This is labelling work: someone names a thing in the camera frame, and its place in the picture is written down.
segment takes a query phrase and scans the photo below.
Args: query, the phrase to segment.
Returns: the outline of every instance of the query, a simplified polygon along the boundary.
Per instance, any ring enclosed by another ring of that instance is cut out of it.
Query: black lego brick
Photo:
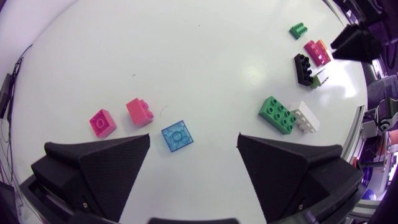
[[[313,78],[310,76],[312,71],[309,69],[310,59],[302,54],[297,54],[294,57],[296,64],[297,80],[298,83],[305,86],[310,86],[313,83]]]

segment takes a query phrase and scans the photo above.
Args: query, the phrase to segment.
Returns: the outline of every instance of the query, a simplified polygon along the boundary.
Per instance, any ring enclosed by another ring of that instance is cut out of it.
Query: translucent blue lego brick
[[[168,128],[162,130],[164,139],[169,145],[170,151],[174,152],[187,144],[193,143],[193,139],[184,121],[179,121]]]

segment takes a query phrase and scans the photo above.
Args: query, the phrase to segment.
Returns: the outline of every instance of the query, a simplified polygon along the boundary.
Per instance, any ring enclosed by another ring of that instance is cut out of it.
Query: green lego brick
[[[318,86],[322,86],[322,84],[324,84],[326,82],[326,80],[329,79],[329,77],[319,77],[319,76],[320,76],[320,72],[312,77],[313,83],[310,85],[311,88],[315,89]]]
[[[308,31],[308,29],[304,26],[304,24],[301,22],[299,24],[294,25],[289,32],[294,36],[294,38],[297,40],[299,39],[301,36],[304,35],[304,33],[306,33]]]
[[[266,119],[282,134],[290,134],[296,122],[296,117],[273,96],[268,97],[264,101],[259,115]]]

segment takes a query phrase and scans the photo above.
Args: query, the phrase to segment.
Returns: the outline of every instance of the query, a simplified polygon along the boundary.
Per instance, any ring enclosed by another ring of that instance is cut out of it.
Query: white table
[[[303,22],[299,40],[288,30]],[[297,83],[293,58],[327,45],[343,26],[321,0],[83,1],[57,18],[27,53],[17,82],[13,148],[20,180],[47,141],[97,141],[88,120],[101,108],[117,128],[107,139],[150,134],[150,149],[122,223],[150,217],[264,223],[236,148],[239,132],[280,141],[344,144],[366,105],[360,63],[332,61],[329,80]],[[274,96],[303,100],[320,121],[315,134],[281,135],[257,115]],[[145,100],[154,122],[133,125],[125,104]],[[193,144],[171,153],[160,130],[183,119]]]

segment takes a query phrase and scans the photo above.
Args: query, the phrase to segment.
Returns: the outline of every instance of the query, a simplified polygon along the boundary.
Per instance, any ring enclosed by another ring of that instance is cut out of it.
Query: pink lego brick
[[[311,40],[304,45],[304,48],[311,56],[316,66],[326,65],[331,60],[322,40],[319,40],[317,43]]]
[[[318,53],[314,45],[315,45],[314,41],[310,40],[310,42],[304,45],[304,48],[307,51],[307,53],[311,56],[312,60],[315,62],[315,65],[319,66],[322,64],[321,55],[320,53]]]
[[[154,115],[148,110],[148,104],[144,100],[135,98],[126,104],[126,106],[135,125],[144,127],[152,122]]]
[[[105,138],[116,129],[111,115],[104,109],[100,109],[100,111],[90,119],[90,124],[97,138]]]
[[[318,50],[318,52],[321,55],[322,58],[322,65],[326,65],[327,63],[329,63],[331,61],[328,52],[327,52],[327,48],[326,45],[323,43],[322,40],[318,40],[317,43],[315,43],[315,48]]]

